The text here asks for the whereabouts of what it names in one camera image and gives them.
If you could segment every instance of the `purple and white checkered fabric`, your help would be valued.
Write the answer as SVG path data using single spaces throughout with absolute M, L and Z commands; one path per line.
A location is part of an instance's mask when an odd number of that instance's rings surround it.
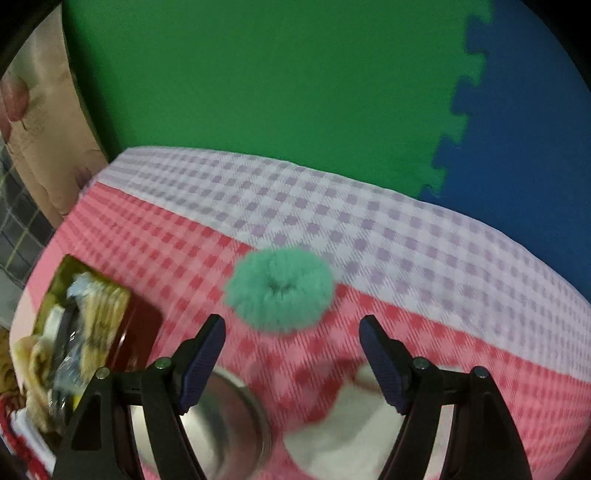
M 309 249 L 340 283 L 591 381 L 590 304 L 477 220 L 286 161 L 209 150 L 133 148 L 98 181 L 256 249 Z

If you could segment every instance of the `screw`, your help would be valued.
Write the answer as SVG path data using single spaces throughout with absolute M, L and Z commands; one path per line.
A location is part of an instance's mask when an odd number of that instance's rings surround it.
M 158 358 L 154 365 L 158 370 L 166 370 L 168 367 L 170 367 L 170 365 L 172 365 L 172 363 L 173 361 L 169 357 L 164 356 L 162 358 Z
M 423 356 L 418 356 L 413 359 L 413 366 L 417 370 L 426 370 L 431 365 L 431 362 Z
M 96 373 L 95 373 L 95 377 L 98 378 L 99 380 L 104 380 L 105 378 L 107 378 L 109 375 L 111 374 L 111 371 L 107 368 L 107 367 L 100 367 Z
M 484 367 L 474 367 L 472 369 L 472 371 L 474 372 L 474 374 L 478 377 L 478 378 L 486 378 L 490 375 L 490 373 L 488 372 L 488 370 Z

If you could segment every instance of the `table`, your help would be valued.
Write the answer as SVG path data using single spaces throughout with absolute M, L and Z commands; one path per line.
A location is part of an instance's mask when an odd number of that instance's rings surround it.
M 252 330 L 223 303 L 247 252 L 299 246 L 338 282 L 314 328 Z M 502 233 L 380 187 L 285 161 L 186 148 L 126 150 L 58 229 L 25 288 L 11 342 L 29 335 L 64 254 L 156 305 L 151 359 L 194 336 L 209 313 L 228 323 L 220 364 L 259 397 L 275 437 L 262 479 L 301 479 L 284 432 L 322 419 L 364 363 L 373 313 L 413 355 L 486 366 L 505 397 L 536 480 L 550 480 L 591 415 L 591 306 Z

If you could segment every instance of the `metal bowl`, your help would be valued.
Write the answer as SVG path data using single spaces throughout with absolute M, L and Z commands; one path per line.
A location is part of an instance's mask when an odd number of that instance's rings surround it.
M 131 407 L 141 460 L 156 471 L 142 407 Z M 271 429 L 260 403 L 232 374 L 216 368 L 199 403 L 181 416 L 193 452 L 209 480 L 252 477 L 267 462 Z

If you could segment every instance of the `green fluffy scrunchie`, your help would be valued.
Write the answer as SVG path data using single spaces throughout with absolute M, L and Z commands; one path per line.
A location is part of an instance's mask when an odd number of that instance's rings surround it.
M 252 327 L 270 332 L 317 323 L 335 283 L 321 258 L 299 248 L 248 253 L 225 287 L 225 302 Z

